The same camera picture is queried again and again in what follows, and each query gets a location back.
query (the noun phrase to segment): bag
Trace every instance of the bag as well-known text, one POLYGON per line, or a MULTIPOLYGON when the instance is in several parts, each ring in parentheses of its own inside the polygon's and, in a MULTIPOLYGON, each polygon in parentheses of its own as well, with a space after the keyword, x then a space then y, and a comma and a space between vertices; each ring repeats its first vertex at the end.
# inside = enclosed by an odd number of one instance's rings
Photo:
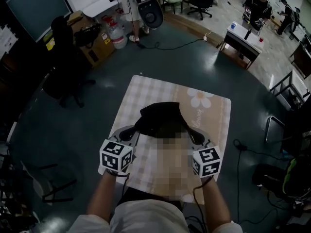
POLYGON ((74 36, 76 37, 76 46, 77 47, 86 46, 89 49, 92 48, 94 40, 97 38, 100 30, 101 24, 97 23, 88 29, 80 30, 74 33, 74 36))

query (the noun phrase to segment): tiled floor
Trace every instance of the tiled floor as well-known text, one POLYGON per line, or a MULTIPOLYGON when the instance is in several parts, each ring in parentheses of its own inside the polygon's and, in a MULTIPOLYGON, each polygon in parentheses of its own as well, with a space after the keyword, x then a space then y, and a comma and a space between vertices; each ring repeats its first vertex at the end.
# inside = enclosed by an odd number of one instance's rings
MULTIPOLYGON (((176 9, 176 14, 195 21, 219 35, 225 35, 225 31, 232 21, 241 24, 244 12, 242 0, 219 0, 218 5, 209 9, 213 17, 209 18, 208 15, 205 15, 203 21, 200 20, 198 13, 188 16, 189 10, 189 7, 184 4, 183 14, 180 13, 179 8, 176 9)), ((297 70, 289 61, 289 56, 298 46, 298 42, 291 41, 285 33, 283 33, 283 37, 278 37, 271 28, 272 24, 268 21, 260 34, 265 42, 264 51, 248 70, 267 88, 279 82, 291 70, 297 70)), ((305 84, 307 88, 311 88, 311 77, 305 80, 305 84)))

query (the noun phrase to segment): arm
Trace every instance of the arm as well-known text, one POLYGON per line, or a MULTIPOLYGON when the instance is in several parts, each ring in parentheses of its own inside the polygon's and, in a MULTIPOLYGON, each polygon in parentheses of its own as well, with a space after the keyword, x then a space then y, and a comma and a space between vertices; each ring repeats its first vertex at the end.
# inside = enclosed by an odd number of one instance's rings
POLYGON ((203 186, 203 196, 209 232, 213 232, 219 226, 231 222, 229 209, 214 178, 203 186))
POLYGON ((105 221, 109 221, 115 184, 116 177, 105 172, 87 207, 87 214, 97 215, 105 221))

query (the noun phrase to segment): plastic bottle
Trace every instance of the plastic bottle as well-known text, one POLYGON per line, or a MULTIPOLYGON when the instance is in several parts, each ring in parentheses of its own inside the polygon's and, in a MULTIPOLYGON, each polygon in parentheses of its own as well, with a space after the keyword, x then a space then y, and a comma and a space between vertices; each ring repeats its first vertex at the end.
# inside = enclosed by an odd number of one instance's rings
POLYGON ((109 35, 116 49, 122 49, 126 46, 127 37, 125 37, 123 29, 114 21, 109 22, 109 35))

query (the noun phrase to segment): black cable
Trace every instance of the black cable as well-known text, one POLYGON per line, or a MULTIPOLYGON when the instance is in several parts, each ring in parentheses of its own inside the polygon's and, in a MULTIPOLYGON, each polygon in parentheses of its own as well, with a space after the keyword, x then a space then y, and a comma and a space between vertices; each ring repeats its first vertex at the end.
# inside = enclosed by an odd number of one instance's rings
POLYGON ((124 195, 125 185, 126 185, 127 180, 129 179, 129 177, 130 177, 130 174, 128 174, 128 176, 125 179, 125 182, 124 182, 124 185, 123 185, 123 188, 122 188, 122 197, 124 195))
POLYGON ((270 210, 270 211, 263 217, 263 219, 260 220, 260 221, 258 221, 258 222, 252 222, 252 221, 246 219, 246 220, 243 220, 243 221, 242 221, 241 223, 239 223, 239 224, 241 225, 241 224, 243 224, 243 223, 245 223, 245 222, 248 222, 248 223, 251 223, 251 224, 260 224, 261 222, 263 222, 263 221, 268 217, 268 215, 269 215, 272 211, 276 211, 276 217, 278 218, 278 211, 277 211, 276 208, 274 208, 274 209, 270 210))
POLYGON ((285 209, 285 208, 282 208, 282 207, 278 207, 276 206, 275 204, 272 204, 272 202, 270 201, 270 191, 268 191, 267 193, 267 199, 268 199, 268 202, 271 206, 277 208, 277 209, 280 209, 280 210, 284 210, 284 211, 290 211, 289 209, 285 209))
POLYGON ((185 217, 185 220, 191 220, 191 221, 199 223, 200 226, 201 226, 202 232, 204 232, 205 228, 203 226, 203 223, 201 222, 201 220, 198 217, 196 217, 196 216, 188 216, 188 217, 185 217))
POLYGON ((198 208, 199 208, 199 210, 200 210, 200 214, 201 214, 201 218, 202 218, 202 222, 203 222, 202 224, 203 224, 203 226, 204 226, 204 231, 203 231, 204 233, 207 233, 207 228, 206 228, 206 224, 205 224, 205 221, 204 221, 204 216, 203 216, 202 209, 201 209, 201 207, 200 207, 198 201, 196 200, 195 192, 194 192, 194 191, 197 190, 197 189, 202 188, 203 186, 205 186, 208 182, 211 181, 212 178, 213 178, 213 176, 210 176, 202 185, 195 187, 195 188, 193 189, 193 191, 192 191, 194 201, 195 201, 196 205, 198 206, 198 208))
MULTIPOLYGON (((279 208, 279 209, 281 209, 281 210, 287 210, 287 209, 284 209, 284 208, 277 207, 277 206, 273 205, 273 204, 270 202, 270 200, 269 200, 269 192, 268 192, 268 194, 267 194, 268 202, 269 202, 273 207, 275 207, 275 208, 272 209, 272 210, 270 210, 270 211, 263 217, 263 219, 261 219, 261 220, 258 221, 258 222, 252 222, 252 221, 247 220, 247 219, 240 222, 240 178, 239 178, 239 173, 240 173, 240 172, 239 172, 239 166, 240 166, 240 159, 241 159, 241 153, 242 153, 242 151, 250 151, 250 150, 247 148, 247 146, 241 144, 241 142, 240 142, 238 139, 234 139, 234 140, 233 140, 233 145, 240 151, 240 152, 239 152, 239 158, 238 158, 238 164, 237 164, 237 181, 238 181, 238 198, 237 198, 237 203, 238 203, 237 208, 238 208, 238 211, 237 211, 237 212, 238 212, 238 224, 242 224, 242 223, 244 223, 244 222, 248 222, 248 223, 251 223, 251 224, 260 224, 261 222, 263 222, 263 221, 268 217, 268 215, 269 215, 273 210, 276 210, 276 218, 277 218, 277 220, 278 220, 278 211, 277 211, 276 208, 279 208)), ((267 156, 269 156, 269 157, 275 158, 274 156, 269 155, 269 154, 265 154, 265 155, 267 155, 267 156)))
POLYGON ((290 159, 286 159, 286 158, 276 158, 275 156, 272 156, 270 154, 267 154, 267 153, 259 153, 259 152, 256 152, 256 151, 253 151, 253 150, 250 150, 248 149, 248 147, 246 145, 243 145, 239 139, 234 139, 233 140, 233 145, 240 151, 250 151, 250 152, 253 152, 253 153, 256 153, 256 154, 262 154, 262 155, 265 155, 265 156, 269 156, 271 158, 274 158, 278 161, 290 161, 290 159))
POLYGON ((240 158, 241 158, 241 153, 242 151, 240 151, 239 153, 239 158, 238 158, 238 165, 237 165, 237 180, 238 180, 238 223, 240 221, 240 178, 239 178, 239 166, 240 166, 240 158))
POLYGON ((179 49, 179 48, 182 48, 182 47, 184 47, 184 46, 187 46, 187 45, 189 45, 189 44, 192 44, 192 43, 194 43, 194 42, 203 41, 203 40, 204 40, 204 39, 196 39, 195 41, 191 41, 191 42, 188 42, 188 43, 186 43, 186 44, 184 44, 184 45, 181 45, 181 46, 176 47, 176 48, 171 48, 171 49, 161 49, 161 48, 159 48, 159 46, 160 46, 160 43, 159 43, 159 42, 156 42, 156 43, 155 43, 155 46, 152 47, 152 48, 148 48, 148 47, 146 47, 145 45, 143 45, 143 44, 141 44, 141 43, 137 43, 137 46, 138 46, 139 48, 141 48, 141 49, 175 50, 175 49, 179 49))

